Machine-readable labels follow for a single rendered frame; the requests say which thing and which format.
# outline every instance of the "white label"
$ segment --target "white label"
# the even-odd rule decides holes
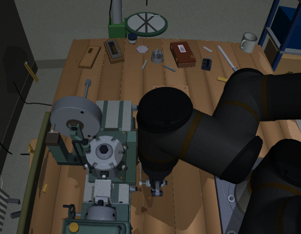
[[[186,52],[183,45],[178,45],[178,46],[179,46],[179,49],[180,49],[181,53],[185,53]]]

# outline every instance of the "white mug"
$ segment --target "white mug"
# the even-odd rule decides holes
[[[246,53],[252,53],[254,46],[256,45],[257,37],[252,33],[244,33],[240,48]]]

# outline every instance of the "blue metal frame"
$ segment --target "blue metal frame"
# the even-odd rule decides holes
[[[267,35],[266,28],[269,28],[271,26],[271,23],[272,23],[272,20],[274,18],[274,15],[276,13],[276,9],[278,7],[279,1],[280,0],[274,0],[273,1],[271,10],[270,10],[270,12],[268,14],[268,17],[267,17],[267,20],[266,20],[266,23],[265,23],[265,27],[264,27],[263,32],[261,34],[260,40],[258,42],[258,44],[261,47],[263,46],[263,43],[264,43],[266,35]],[[296,28],[296,26],[297,26],[297,24],[299,22],[299,19],[300,19],[300,16],[301,16],[301,0],[298,0],[298,1],[299,1],[298,7],[297,7],[297,9],[296,9],[296,11],[295,11],[295,13],[293,15],[291,23],[290,23],[290,25],[289,25],[289,27],[287,29],[287,32],[285,34],[285,37],[284,37],[283,41],[281,42],[280,47],[278,48],[278,46],[275,45],[278,51],[277,51],[277,54],[276,54],[276,56],[274,58],[274,61],[272,63],[273,71],[276,70],[277,65],[280,62],[280,60],[282,58],[282,55],[283,55],[283,53],[284,53],[284,51],[286,49],[286,46],[288,45],[288,43],[289,43],[289,41],[291,39],[291,36],[292,36],[292,34],[293,34],[293,32],[294,32],[294,30],[295,30],[295,28]]]

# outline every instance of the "shelf rack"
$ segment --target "shelf rack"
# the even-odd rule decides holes
[[[271,38],[271,40],[273,41],[274,45],[276,46],[278,51],[277,51],[277,54],[276,54],[276,56],[274,58],[274,61],[272,63],[273,71],[276,70],[276,67],[277,67],[278,63],[280,62],[283,54],[301,55],[301,50],[286,48],[289,41],[290,41],[290,39],[291,39],[291,36],[292,36],[292,34],[293,34],[293,32],[294,32],[294,30],[295,30],[295,28],[296,28],[296,26],[299,22],[300,16],[301,16],[301,0],[298,0],[299,1],[298,7],[297,7],[297,9],[296,9],[296,11],[293,15],[293,18],[290,22],[290,25],[289,25],[288,29],[287,29],[285,37],[284,37],[284,39],[282,40],[281,43],[277,40],[275,34],[271,30],[271,23],[272,23],[272,20],[273,20],[275,14],[276,14],[276,9],[279,5],[279,1],[280,0],[274,0],[273,1],[273,4],[272,4],[271,10],[268,14],[263,32],[262,32],[261,37],[260,37],[259,42],[258,42],[258,44],[262,47],[263,43],[265,41],[266,35],[268,34],[269,37]]]

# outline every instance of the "wooden table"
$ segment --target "wooden table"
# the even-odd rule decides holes
[[[111,64],[103,46],[103,42],[107,40],[109,39],[73,40],[53,104],[65,96],[83,97],[84,83],[89,78],[92,84],[87,98],[94,103],[97,100],[131,100],[133,104],[139,104],[142,96],[153,86],[186,86],[194,108],[212,115],[225,85],[217,77],[229,78],[233,74],[232,68],[217,48],[218,45],[238,69],[248,67],[263,74],[273,74],[259,45],[255,46],[251,54],[247,54],[239,48],[240,43],[138,38],[137,43],[132,45],[126,39],[117,39],[125,61]],[[197,60],[195,67],[177,68],[169,50],[170,43],[177,41],[188,42]],[[78,68],[89,45],[101,46],[93,67]],[[139,45],[147,46],[149,51],[139,54],[136,51]],[[151,53],[156,49],[163,51],[163,64],[176,72],[164,68],[163,64],[151,62]],[[201,69],[202,59],[208,56],[212,60],[211,71]],[[145,60],[148,63],[142,70]],[[281,139],[293,138],[301,141],[301,133],[295,120],[261,122],[257,135],[263,140],[259,157],[264,157]],[[71,139],[65,136],[62,138],[72,152]],[[68,215],[67,208],[62,207],[64,204],[75,204],[76,212],[81,212],[86,171],[82,167],[57,165],[48,149],[44,162],[47,163],[41,170],[31,231],[34,234],[58,234],[61,233],[63,220]],[[136,177],[139,178],[139,166]],[[142,181],[146,178],[148,177],[142,172]],[[213,175],[179,161],[166,180],[169,184],[163,188],[163,197],[152,197],[150,188],[139,186],[137,182],[138,191],[132,193],[133,234],[221,233]],[[41,193],[44,184],[49,185],[46,194]]]

